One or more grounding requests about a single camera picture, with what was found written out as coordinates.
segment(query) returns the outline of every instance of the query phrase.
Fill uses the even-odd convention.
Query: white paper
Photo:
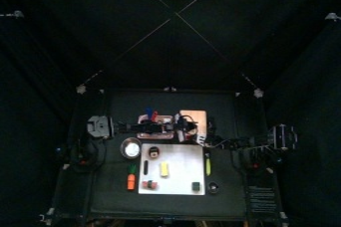
[[[149,158],[148,150],[156,146],[160,150],[157,158]],[[148,174],[144,175],[144,161],[148,161]],[[160,163],[168,164],[168,177],[160,176]],[[157,183],[156,189],[143,188],[143,181]],[[199,191],[191,190],[191,184],[199,182]],[[190,144],[143,144],[140,178],[140,194],[204,195],[202,147]]]

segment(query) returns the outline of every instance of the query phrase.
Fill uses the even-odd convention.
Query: black fabric wall
[[[268,123],[287,123],[299,149],[280,171],[282,199],[297,226],[341,225],[341,23],[330,22],[266,94]]]
[[[14,19],[0,22],[0,226],[33,226],[50,206],[54,148],[75,104],[67,80]]]

